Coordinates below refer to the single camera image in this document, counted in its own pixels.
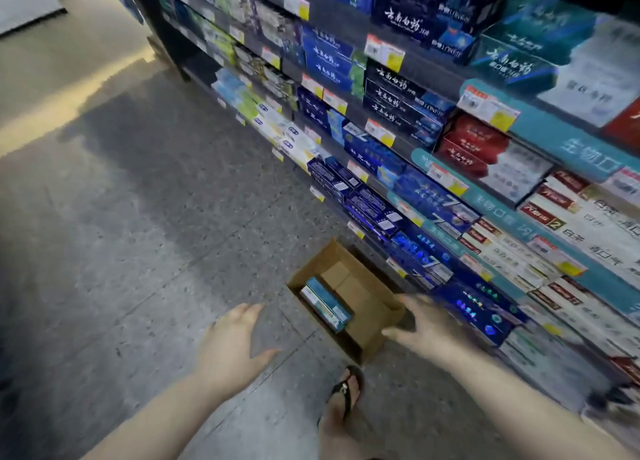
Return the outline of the person's right hand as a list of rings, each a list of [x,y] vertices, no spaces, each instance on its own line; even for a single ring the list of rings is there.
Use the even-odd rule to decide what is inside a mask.
[[[416,347],[407,349],[450,373],[485,359],[456,320],[428,295],[402,294],[398,299],[415,323],[413,330],[404,330],[417,334]]]

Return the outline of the person's right forearm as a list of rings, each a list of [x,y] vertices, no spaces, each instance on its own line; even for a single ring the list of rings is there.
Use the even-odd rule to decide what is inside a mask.
[[[482,352],[454,344],[433,360],[528,460],[640,460]]]

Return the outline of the person's left forearm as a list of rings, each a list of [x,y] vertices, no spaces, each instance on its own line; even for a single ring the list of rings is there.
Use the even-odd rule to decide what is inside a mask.
[[[80,460],[177,460],[207,419],[243,387],[192,373],[124,421]]]

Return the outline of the brown cardboard box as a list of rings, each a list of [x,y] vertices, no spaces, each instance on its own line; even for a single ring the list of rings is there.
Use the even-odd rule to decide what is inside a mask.
[[[333,333],[301,295],[308,278],[319,276],[355,315],[341,333]],[[358,366],[370,362],[385,342],[381,331],[405,314],[401,288],[356,246],[332,238],[286,284],[294,299],[344,355]]]

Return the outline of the person's foot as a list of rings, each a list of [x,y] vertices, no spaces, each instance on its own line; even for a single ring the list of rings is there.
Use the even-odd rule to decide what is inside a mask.
[[[347,420],[340,422],[341,415],[319,418],[318,460],[369,460],[359,442],[348,433]]]

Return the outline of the row of glossy indigo toothpaste boxes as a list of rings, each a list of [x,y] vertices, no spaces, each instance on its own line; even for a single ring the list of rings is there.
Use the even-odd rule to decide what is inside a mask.
[[[334,157],[315,157],[305,167],[408,276],[436,301],[457,308],[493,344],[501,345],[515,327],[529,322],[529,316],[516,302],[481,278]]]

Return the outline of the row of blue striped toothpaste boxes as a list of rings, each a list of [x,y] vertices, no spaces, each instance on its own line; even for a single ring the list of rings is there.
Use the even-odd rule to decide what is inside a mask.
[[[416,170],[383,143],[346,121],[344,150],[400,200],[452,238],[460,238],[480,219],[468,206],[432,178]]]

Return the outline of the teal shelf edge banner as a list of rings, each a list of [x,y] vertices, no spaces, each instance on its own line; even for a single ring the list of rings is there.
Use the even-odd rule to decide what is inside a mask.
[[[556,157],[592,182],[640,190],[640,157],[480,79],[462,82],[458,107]]]
[[[560,233],[553,232],[532,216],[464,179],[421,148],[412,149],[410,157],[406,159],[514,238],[523,242],[534,241],[535,245],[546,240],[550,251],[556,248],[566,272],[571,267],[577,270],[578,273],[573,278],[578,283],[599,295],[630,320],[640,322],[640,290],[606,269],[588,249],[582,250],[572,245]]]

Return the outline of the stack of red toothpaste boxes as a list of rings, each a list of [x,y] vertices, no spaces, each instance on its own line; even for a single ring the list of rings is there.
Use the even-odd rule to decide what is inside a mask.
[[[473,179],[483,179],[496,170],[499,157],[511,139],[475,117],[458,115],[440,138],[435,154],[448,165]]]

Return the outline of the stack of grey white toothpaste boxes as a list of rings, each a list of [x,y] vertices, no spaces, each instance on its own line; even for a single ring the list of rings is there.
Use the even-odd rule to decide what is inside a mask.
[[[479,180],[514,204],[533,191],[554,166],[548,158],[510,139],[484,143],[478,156],[484,162]]]

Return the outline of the stack of white red-label toothpaste boxes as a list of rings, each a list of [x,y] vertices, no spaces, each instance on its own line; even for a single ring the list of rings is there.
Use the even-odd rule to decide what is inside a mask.
[[[640,207],[556,170],[518,210],[640,290]]]

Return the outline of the rows of white yellow price tags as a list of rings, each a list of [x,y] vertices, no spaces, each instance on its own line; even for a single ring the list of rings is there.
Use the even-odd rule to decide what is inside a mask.
[[[458,168],[448,165],[447,161],[440,160],[435,154],[435,150],[449,124],[460,114],[467,114],[474,117],[458,107],[461,84],[463,81],[472,78],[480,79],[484,83],[490,84],[511,97],[515,97],[516,99],[553,113],[563,120],[588,131],[588,133],[595,134],[606,143],[611,143],[625,150],[629,154],[640,157],[640,150],[633,150],[630,143],[615,143],[614,141],[606,140],[607,136],[613,136],[612,133],[606,133],[606,130],[611,126],[611,121],[604,125],[605,130],[602,131],[601,127],[595,127],[580,118],[565,113],[561,109],[539,100],[537,96],[529,97],[521,95],[511,91],[510,88],[499,84],[492,84],[486,81],[484,77],[477,75],[475,71],[468,66],[480,34],[501,18],[505,0],[501,0],[500,10],[495,19],[478,34],[476,43],[465,65],[457,65],[439,52],[424,50],[418,43],[413,42],[408,37],[398,34],[388,27],[373,23],[371,13],[374,1],[375,0],[268,0],[268,2],[283,9],[288,15],[293,16],[300,25],[308,24],[332,34],[341,41],[350,44],[355,49],[362,51],[366,55],[367,61],[373,60],[391,69],[393,72],[398,73],[400,76],[422,86],[424,89],[436,93],[441,98],[455,103],[454,112],[442,129],[435,149],[432,152],[427,152],[419,141],[414,140],[404,133],[393,131],[389,124],[384,123],[375,113],[364,108],[363,100],[360,101],[356,99],[350,93],[341,92],[338,87],[332,84],[332,81],[311,72],[307,69],[305,61],[305,71],[299,84],[304,93],[308,93],[308,96],[313,97],[316,101],[314,109],[310,109],[309,113],[314,118],[315,124],[318,127],[322,126],[326,131],[329,131],[331,125],[333,125],[333,133],[334,136],[337,137],[337,131],[341,130],[342,125],[346,121],[358,124],[366,133],[383,143],[410,165],[412,164],[408,162],[406,158],[410,157],[412,149],[421,148],[429,155],[435,157],[444,166],[452,169],[453,172],[458,173],[464,179],[468,179],[477,186],[482,187],[487,192],[498,196],[505,203],[515,206],[516,209],[519,209],[522,202],[536,190],[548,174],[556,170],[572,172],[595,184],[600,189],[622,198],[627,203],[640,207],[639,189],[630,186],[619,188],[607,182],[592,182],[581,174],[575,173],[570,168],[565,167],[556,157],[548,155],[513,134],[504,133],[493,127],[493,129],[508,136],[511,140],[528,147],[554,163],[553,168],[547,173],[543,180],[540,181],[534,190],[524,197],[521,202],[517,204],[512,203],[493,189],[486,187],[480,180],[473,179],[459,172]],[[413,220],[414,223],[428,231],[434,231],[436,237],[444,237],[446,233],[442,229],[436,227],[411,206],[405,204],[393,192],[388,191],[388,193],[394,195],[393,202],[399,204],[402,210],[412,209],[412,211],[410,211],[410,219]],[[457,244],[453,247],[462,253],[464,257],[470,257],[472,253],[478,254],[479,258],[473,258],[473,261],[479,261],[480,265],[488,265],[492,271],[500,274],[499,285],[506,285],[507,282],[509,282],[507,286],[508,291],[518,289],[523,292],[533,292],[537,289],[547,288],[557,297],[560,295],[568,297],[568,292],[560,291],[559,275],[563,275],[564,280],[572,279],[574,281],[574,284],[568,285],[567,288],[574,290],[575,294],[578,293],[578,290],[591,292],[573,278],[573,276],[578,273],[575,268],[571,267],[568,272],[565,271],[561,265],[561,259],[559,258],[556,248],[554,247],[553,250],[550,251],[548,249],[549,244],[544,239],[537,245],[534,244],[534,241],[523,242],[509,235],[508,232],[500,229],[497,225],[489,221],[488,218],[481,215],[481,219],[468,230],[467,233],[458,238],[458,240],[461,240],[462,244]],[[621,315],[640,327],[639,321],[630,320],[622,313]]]

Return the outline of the stack of bright blue toothpaste boxes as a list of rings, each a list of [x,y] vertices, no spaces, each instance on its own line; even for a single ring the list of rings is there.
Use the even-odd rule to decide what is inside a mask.
[[[307,69],[363,100],[367,57],[362,51],[308,24],[301,25],[301,41]]]

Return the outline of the stack of plain white toothpaste boxes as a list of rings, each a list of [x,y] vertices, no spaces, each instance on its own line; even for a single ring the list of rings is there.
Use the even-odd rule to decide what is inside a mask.
[[[603,127],[640,96],[640,25],[599,16],[593,34],[575,45],[552,88],[537,98]]]

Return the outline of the stack of dark navy toothpaste boxes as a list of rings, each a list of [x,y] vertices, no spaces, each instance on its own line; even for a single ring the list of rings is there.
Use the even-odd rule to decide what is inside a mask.
[[[371,19],[427,51],[465,65],[478,34],[495,19],[501,0],[375,0]]]

